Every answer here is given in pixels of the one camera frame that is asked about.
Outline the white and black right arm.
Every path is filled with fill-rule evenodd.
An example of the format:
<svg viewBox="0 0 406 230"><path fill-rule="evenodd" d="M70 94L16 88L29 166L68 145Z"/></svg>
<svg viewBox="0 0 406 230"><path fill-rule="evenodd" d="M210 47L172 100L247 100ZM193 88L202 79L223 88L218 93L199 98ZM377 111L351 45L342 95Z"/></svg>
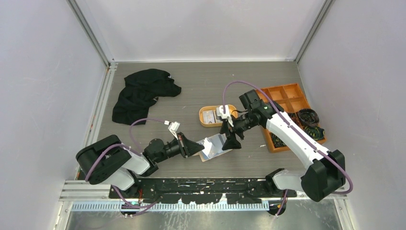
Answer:
<svg viewBox="0 0 406 230"><path fill-rule="evenodd" d="M246 112L235 118L226 104L218 107L223 123L220 129L226 141L223 150L240 149L237 137L261 126L278 137L300 160L303 172L278 169L270 174L266 191L277 197L284 190L304 192L313 201L321 201L349 182L345 172L345 157L339 150L330 151L304 132L284 109L270 98L264 102L257 91L251 90L239 97Z"/></svg>

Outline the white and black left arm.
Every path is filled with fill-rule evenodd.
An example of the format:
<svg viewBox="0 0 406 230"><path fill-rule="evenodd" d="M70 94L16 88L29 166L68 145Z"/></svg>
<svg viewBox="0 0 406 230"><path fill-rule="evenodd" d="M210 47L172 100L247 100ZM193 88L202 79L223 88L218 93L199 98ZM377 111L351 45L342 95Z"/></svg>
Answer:
<svg viewBox="0 0 406 230"><path fill-rule="evenodd" d="M107 183L121 190L128 198L138 195L138 175L150 176L157 163L181 155L188 158L204 150L204 145L191 141L181 132L171 142L155 138L143 152L125 145L116 135L97 141L76 154L76 160L90 184Z"/></svg>

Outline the yellow oval tray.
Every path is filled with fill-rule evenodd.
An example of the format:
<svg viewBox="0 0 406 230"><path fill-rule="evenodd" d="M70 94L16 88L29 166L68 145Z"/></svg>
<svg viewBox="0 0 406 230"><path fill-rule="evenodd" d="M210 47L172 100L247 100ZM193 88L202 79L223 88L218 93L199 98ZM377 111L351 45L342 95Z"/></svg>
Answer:
<svg viewBox="0 0 406 230"><path fill-rule="evenodd" d="M219 105L205 106L199 110L199 120L203 127L220 127L221 117L217 114Z"/></svg>

